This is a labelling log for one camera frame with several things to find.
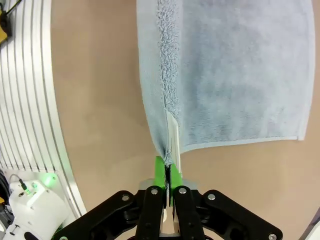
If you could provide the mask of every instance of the fuzzy towel texture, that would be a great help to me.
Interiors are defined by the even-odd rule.
[[[166,163],[180,152],[303,140],[312,101],[311,0],[137,0],[140,83]]]

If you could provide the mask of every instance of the grooved metal panel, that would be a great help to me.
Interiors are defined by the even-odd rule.
[[[16,3],[7,0],[8,10]],[[69,163],[55,99],[51,0],[22,0],[0,46],[0,166],[55,172],[76,217],[86,212]]]

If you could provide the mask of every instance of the tan tabletop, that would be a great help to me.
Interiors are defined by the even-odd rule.
[[[318,43],[320,2],[313,2]],[[135,193],[140,181],[153,177],[157,154],[139,83],[136,1],[52,1],[51,40],[61,127],[85,206],[90,210],[119,190]],[[280,228],[284,240],[297,240],[320,206],[316,66],[305,141],[212,147],[181,156],[183,176],[201,193],[223,192]],[[172,231],[169,221],[164,230]]]

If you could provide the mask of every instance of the white tag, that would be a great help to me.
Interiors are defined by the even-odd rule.
[[[178,123],[168,111],[166,111],[166,121],[168,124],[168,149],[171,150],[173,163],[176,165],[179,173],[181,173]]]

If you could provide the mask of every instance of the screw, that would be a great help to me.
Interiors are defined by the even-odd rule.
[[[129,196],[128,195],[124,195],[123,197],[122,197],[122,201],[128,201],[129,200]]]
[[[151,193],[152,193],[153,195],[156,195],[156,194],[158,193],[158,190],[157,190],[156,188],[152,188],[152,189],[151,189]]]
[[[277,240],[277,236],[273,233],[269,235],[269,240]]]
[[[209,199],[209,200],[215,200],[215,199],[216,199],[216,196],[215,196],[214,194],[210,193],[210,194],[208,195],[208,199]]]
[[[187,190],[184,187],[181,187],[179,189],[179,193],[181,193],[181,194],[185,194],[186,192],[187,192]]]

